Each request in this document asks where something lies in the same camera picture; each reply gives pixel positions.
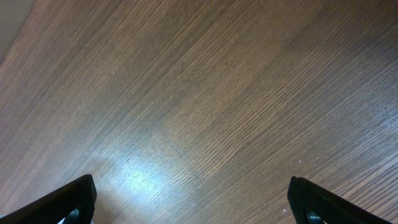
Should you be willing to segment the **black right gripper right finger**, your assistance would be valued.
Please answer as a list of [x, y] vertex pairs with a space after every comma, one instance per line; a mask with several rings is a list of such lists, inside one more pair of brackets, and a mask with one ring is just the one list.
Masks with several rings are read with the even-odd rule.
[[303, 177], [291, 177], [287, 199], [297, 223], [390, 224]]

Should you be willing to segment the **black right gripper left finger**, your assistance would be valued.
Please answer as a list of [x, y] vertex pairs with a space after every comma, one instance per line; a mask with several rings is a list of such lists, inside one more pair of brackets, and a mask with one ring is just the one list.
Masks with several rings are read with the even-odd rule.
[[85, 174], [1, 217], [2, 224], [93, 223], [97, 198], [93, 176]]

